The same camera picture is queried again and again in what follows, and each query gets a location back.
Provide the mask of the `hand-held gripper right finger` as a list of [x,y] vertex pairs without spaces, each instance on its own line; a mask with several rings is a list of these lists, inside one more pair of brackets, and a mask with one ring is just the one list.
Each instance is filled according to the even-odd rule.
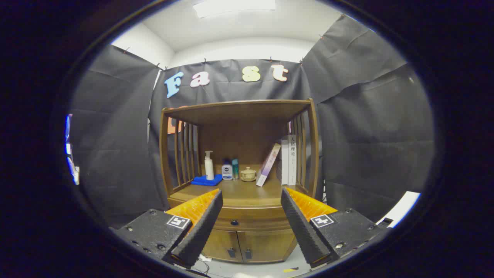
[[348,257],[390,229],[387,223],[374,223],[353,208],[337,210],[286,187],[281,204],[311,268]]

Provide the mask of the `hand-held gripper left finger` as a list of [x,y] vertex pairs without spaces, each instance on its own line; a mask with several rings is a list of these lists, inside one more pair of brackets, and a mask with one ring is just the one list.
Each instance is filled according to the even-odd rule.
[[150,257],[190,269],[199,259],[223,206],[220,189],[170,210],[150,209],[112,231]]

